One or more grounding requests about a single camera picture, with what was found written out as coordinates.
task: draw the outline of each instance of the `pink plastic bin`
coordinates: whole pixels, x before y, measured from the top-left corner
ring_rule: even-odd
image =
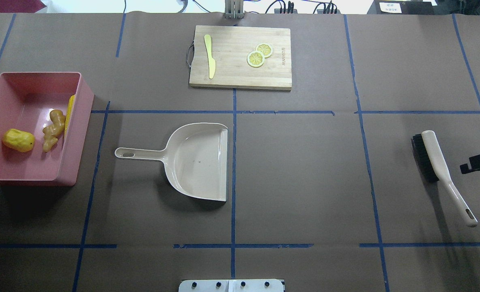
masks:
[[[49,113],[66,114],[75,94],[68,133],[49,153],[43,132]],[[14,72],[0,74],[0,185],[74,185],[94,94],[79,72]],[[34,149],[21,153],[2,144],[10,128],[34,135]]]

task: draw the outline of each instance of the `cleaning brush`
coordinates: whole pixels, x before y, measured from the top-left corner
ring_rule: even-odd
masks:
[[[431,130],[423,131],[422,134],[414,135],[411,142],[413,150],[416,152],[418,168],[420,168],[420,172],[426,181],[429,183],[441,181],[442,185],[451,194],[451,199],[455,202],[465,224],[468,227],[475,227],[478,221],[451,180],[449,168],[447,168],[435,132]]]

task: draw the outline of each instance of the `wooden cutting board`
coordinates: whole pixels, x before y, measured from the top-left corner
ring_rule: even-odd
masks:
[[[209,79],[209,65],[204,35],[212,39],[216,72]],[[289,28],[252,28],[243,26],[196,26],[195,54],[191,63],[189,85],[251,89],[292,89],[292,61]],[[247,55],[256,45],[268,43],[273,54],[261,67],[247,63]]]

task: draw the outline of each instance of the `cutting board handle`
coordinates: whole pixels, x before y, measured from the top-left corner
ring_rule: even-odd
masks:
[[[193,48],[193,56],[191,58],[191,62],[193,63],[193,57],[195,57],[195,41],[191,42],[191,45],[189,46],[189,48],[187,48],[187,52],[186,52],[186,63],[190,69],[191,69],[191,63],[189,62],[189,50],[191,50],[191,48]]]

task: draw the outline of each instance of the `white dustpan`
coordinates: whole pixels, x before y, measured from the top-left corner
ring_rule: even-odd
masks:
[[[164,150],[119,147],[120,159],[162,161],[171,185],[186,196],[224,201],[227,198],[227,127],[196,122],[178,128]]]

